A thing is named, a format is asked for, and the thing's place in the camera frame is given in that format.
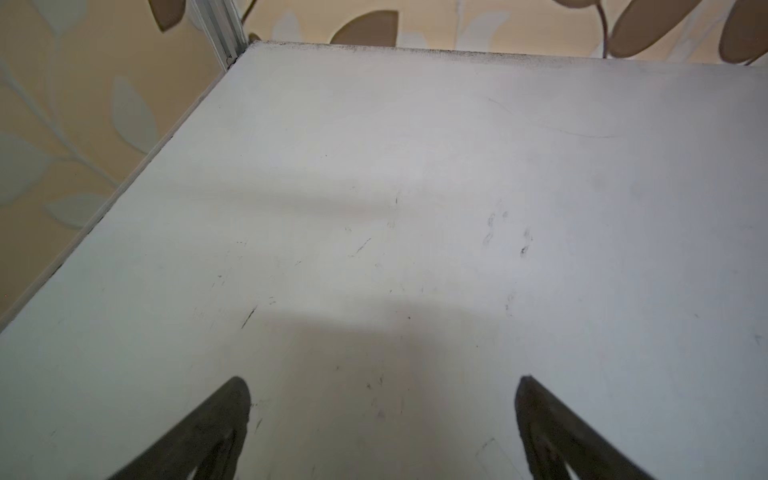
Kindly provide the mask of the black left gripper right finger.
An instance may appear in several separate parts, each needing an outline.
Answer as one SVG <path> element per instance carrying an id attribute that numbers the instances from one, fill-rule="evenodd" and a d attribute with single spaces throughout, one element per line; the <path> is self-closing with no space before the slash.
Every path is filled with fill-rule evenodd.
<path id="1" fill-rule="evenodd" d="M 532 376 L 519 381 L 515 412 L 535 479 L 651 477 Z"/>

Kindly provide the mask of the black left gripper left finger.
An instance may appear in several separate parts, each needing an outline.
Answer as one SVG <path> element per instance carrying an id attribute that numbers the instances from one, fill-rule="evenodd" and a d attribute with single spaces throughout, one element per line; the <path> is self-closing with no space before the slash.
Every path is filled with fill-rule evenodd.
<path id="1" fill-rule="evenodd" d="M 234 376 L 125 465 L 113 479 L 232 479 L 247 436 L 251 396 Z"/>

